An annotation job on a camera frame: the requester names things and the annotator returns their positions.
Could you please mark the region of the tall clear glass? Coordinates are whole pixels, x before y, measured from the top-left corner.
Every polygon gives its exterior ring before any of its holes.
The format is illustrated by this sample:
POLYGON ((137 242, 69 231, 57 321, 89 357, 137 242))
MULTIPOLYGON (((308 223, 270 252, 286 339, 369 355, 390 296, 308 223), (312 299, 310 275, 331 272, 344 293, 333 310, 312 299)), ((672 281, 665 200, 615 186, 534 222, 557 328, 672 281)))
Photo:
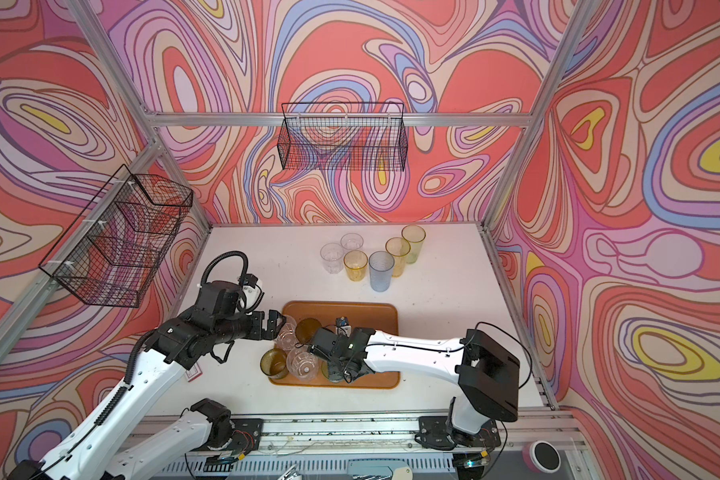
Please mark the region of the tall clear glass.
POLYGON ((339 243, 327 243, 320 249, 322 265, 329 274, 338 274, 343 270, 344 255, 344 248, 339 243))

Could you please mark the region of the clear glass back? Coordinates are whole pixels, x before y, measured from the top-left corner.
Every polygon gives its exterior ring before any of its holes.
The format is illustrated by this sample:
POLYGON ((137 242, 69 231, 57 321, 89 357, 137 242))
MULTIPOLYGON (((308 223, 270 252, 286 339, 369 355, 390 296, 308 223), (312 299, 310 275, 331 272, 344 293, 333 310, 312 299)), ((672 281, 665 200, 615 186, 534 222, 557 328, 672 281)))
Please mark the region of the clear glass back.
POLYGON ((303 382, 313 380, 319 373, 319 359, 307 346, 291 350, 286 358, 286 366, 291 376, 303 382))

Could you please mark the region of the pale green glass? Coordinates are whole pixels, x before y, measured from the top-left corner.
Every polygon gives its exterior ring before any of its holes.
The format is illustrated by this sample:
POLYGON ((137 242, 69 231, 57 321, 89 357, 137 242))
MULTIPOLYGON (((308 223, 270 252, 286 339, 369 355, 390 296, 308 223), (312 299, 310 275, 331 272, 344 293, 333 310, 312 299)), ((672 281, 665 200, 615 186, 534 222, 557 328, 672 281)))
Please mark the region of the pale green glass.
POLYGON ((343 372, 340 366, 322 361, 320 363, 321 373, 323 377, 332 384, 338 384, 344 381, 343 372))

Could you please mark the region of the clear faceted glass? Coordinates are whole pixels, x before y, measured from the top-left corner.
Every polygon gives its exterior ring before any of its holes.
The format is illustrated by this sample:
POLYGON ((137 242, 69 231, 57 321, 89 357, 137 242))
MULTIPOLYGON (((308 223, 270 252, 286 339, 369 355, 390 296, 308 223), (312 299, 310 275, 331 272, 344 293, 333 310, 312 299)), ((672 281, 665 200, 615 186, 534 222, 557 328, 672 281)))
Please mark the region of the clear faceted glass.
POLYGON ((295 334, 297 324, 298 322, 293 317, 286 317, 285 323, 274 341, 276 348, 290 352, 296 347, 298 344, 298 339, 295 334))

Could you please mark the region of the tall light green glass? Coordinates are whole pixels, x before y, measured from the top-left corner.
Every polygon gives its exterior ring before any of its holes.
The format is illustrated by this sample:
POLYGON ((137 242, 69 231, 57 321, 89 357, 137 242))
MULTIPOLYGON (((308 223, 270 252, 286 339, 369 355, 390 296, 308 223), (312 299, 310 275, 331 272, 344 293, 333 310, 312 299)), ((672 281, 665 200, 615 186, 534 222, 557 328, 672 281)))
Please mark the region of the tall light green glass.
POLYGON ((406 256, 407 264, 414 264, 420 255, 424 241, 426 239, 426 231, 420 225, 407 225, 401 231, 401 236, 410 245, 410 251, 406 256))

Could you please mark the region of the short amber textured glass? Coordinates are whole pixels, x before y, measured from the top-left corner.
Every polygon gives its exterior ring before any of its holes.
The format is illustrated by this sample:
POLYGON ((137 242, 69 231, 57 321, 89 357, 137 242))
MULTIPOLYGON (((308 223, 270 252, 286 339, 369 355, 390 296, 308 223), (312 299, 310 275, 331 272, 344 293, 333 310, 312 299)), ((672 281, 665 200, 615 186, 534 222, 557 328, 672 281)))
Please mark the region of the short amber textured glass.
POLYGON ((289 374, 287 353, 280 348, 266 351, 260 359, 260 370, 270 380, 280 380, 289 374))

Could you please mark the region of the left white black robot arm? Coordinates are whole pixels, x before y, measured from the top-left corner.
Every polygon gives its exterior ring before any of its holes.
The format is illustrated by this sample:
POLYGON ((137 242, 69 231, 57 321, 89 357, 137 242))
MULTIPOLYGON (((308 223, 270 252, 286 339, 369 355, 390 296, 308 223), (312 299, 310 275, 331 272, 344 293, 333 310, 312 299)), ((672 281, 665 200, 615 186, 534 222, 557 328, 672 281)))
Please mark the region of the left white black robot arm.
POLYGON ((237 431, 231 413, 220 403, 203 399, 133 453, 116 455, 155 403, 199 359, 212 356, 216 346, 278 336, 285 317, 276 310, 259 310, 262 298, 258 287, 203 283, 194 305, 137 340, 114 391, 58 446, 39 461, 21 461, 9 478, 149 478, 193 449, 227 447, 237 431))

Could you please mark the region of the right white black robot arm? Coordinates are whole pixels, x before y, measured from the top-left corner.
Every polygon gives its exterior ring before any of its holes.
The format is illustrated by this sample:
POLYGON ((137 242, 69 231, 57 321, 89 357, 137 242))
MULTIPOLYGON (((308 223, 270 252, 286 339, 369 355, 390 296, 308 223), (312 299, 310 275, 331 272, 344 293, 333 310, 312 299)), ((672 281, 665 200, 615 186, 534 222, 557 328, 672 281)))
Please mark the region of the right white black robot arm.
POLYGON ((518 420, 521 361, 478 328, 461 338, 400 337, 372 328, 350 335, 319 329, 308 351, 338 371, 343 381, 380 373, 417 373, 458 386, 449 407, 451 427, 476 435, 488 421, 518 420))

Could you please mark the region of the tall yellow glass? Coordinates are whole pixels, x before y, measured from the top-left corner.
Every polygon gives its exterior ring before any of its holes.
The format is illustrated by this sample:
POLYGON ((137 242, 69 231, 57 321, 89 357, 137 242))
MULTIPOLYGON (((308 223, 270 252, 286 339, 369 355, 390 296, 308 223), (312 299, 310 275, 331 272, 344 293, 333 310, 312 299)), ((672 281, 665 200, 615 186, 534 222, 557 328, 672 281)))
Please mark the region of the tall yellow glass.
POLYGON ((394 261, 392 277, 400 277, 404 273, 406 258, 411 251, 410 243, 403 237, 393 237, 386 242, 385 250, 394 261))

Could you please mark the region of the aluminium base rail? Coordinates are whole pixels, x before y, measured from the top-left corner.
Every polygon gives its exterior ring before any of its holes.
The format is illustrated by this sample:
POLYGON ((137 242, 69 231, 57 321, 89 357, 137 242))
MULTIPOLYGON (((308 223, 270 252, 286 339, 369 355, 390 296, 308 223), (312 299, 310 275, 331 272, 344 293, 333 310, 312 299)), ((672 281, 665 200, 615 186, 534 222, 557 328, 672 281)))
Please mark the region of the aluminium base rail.
MULTIPOLYGON (((458 447, 452 451, 424 448, 414 441, 421 416, 445 416, 441 411, 371 412, 334 414, 261 414, 238 416, 262 418, 264 426, 259 449, 246 455, 248 463, 259 458, 286 461, 298 456, 345 456, 392 458, 395 456, 444 457, 475 455, 485 451, 492 460, 508 453, 520 452, 537 440, 551 443, 561 457, 581 468, 594 454, 583 432, 570 414, 532 409, 516 422, 496 422, 502 444, 493 451, 458 447)), ((230 451, 194 451, 191 461, 199 457, 235 455, 230 451)))

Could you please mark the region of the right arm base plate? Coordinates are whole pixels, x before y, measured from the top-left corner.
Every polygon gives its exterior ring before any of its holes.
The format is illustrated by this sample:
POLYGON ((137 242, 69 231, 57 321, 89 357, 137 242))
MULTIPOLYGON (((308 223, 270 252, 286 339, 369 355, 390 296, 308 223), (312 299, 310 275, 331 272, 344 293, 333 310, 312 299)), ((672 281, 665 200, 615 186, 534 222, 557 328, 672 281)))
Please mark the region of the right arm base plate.
POLYGON ((502 444, 494 420, 486 421, 476 434, 468 434, 453 427, 446 416, 419 417, 414 441, 424 448, 437 451, 452 451, 458 447, 493 451, 502 444))

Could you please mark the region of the pink tape roll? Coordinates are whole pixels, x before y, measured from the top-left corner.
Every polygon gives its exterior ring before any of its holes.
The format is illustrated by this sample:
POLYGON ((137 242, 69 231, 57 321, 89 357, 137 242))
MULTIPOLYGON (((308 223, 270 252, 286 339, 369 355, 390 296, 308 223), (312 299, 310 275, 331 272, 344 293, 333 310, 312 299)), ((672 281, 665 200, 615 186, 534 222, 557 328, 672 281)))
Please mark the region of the pink tape roll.
POLYGON ((522 457, 528 469, 536 473, 554 474, 562 465, 559 451, 545 440, 537 440, 525 445, 522 457))

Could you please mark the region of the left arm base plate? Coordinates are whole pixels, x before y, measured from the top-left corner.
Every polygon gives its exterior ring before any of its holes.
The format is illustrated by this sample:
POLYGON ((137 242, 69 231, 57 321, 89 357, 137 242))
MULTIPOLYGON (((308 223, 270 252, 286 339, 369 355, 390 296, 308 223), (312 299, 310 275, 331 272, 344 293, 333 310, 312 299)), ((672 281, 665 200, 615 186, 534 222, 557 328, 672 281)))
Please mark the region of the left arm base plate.
POLYGON ((207 440, 194 451, 230 451, 249 454, 259 449, 264 420, 262 418, 233 417, 211 423, 207 440))

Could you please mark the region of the small red white card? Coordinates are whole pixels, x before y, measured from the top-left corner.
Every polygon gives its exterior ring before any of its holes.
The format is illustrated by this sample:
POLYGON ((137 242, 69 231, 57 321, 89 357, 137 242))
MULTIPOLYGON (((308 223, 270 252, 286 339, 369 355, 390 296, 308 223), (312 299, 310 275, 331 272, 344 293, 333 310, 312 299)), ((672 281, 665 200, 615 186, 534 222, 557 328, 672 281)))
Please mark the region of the small red white card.
POLYGON ((192 367, 186 370, 185 377, 188 382, 192 382, 198 379, 203 374, 202 368, 199 363, 196 363, 192 367))

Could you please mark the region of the brown plastic tray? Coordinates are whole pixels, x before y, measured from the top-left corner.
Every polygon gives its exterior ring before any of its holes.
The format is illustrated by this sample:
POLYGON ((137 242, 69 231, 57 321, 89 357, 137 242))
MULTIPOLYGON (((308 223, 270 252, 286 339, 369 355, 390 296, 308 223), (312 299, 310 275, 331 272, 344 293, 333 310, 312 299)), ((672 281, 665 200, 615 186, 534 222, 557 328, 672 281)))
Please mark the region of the brown plastic tray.
MULTIPOLYGON (((290 301, 281 312, 293 317, 297 322, 305 318, 315 318, 323 326, 334 326, 337 318, 346 317, 352 328, 373 328, 392 335, 398 334, 398 312, 393 305, 386 303, 290 301)), ((376 390, 394 389, 399 382, 400 374, 394 372, 366 375, 352 383, 331 382, 322 372, 308 381, 302 381, 292 374, 282 379, 270 380, 271 384, 278 386, 376 390)))

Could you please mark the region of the tall olive textured glass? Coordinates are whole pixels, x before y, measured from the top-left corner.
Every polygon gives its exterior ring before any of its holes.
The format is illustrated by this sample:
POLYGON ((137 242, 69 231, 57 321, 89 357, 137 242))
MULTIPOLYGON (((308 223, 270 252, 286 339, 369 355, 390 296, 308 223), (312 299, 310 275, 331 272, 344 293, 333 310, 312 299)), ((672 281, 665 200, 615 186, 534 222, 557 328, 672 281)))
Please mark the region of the tall olive textured glass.
POLYGON ((318 319, 305 318, 300 320, 295 327, 297 343, 301 345, 309 344, 321 328, 322 324, 318 319))

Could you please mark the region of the blue textured glass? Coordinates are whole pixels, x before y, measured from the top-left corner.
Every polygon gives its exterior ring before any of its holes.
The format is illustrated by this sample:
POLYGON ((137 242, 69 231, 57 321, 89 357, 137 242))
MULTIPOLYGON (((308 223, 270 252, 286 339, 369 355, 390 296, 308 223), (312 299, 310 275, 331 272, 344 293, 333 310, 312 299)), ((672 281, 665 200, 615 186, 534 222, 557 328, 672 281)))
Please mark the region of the blue textured glass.
POLYGON ((387 291, 394 272, 394 257, 386 251, 376 251, 369 257, 368 266, 372 290, 379 293, 387 291))

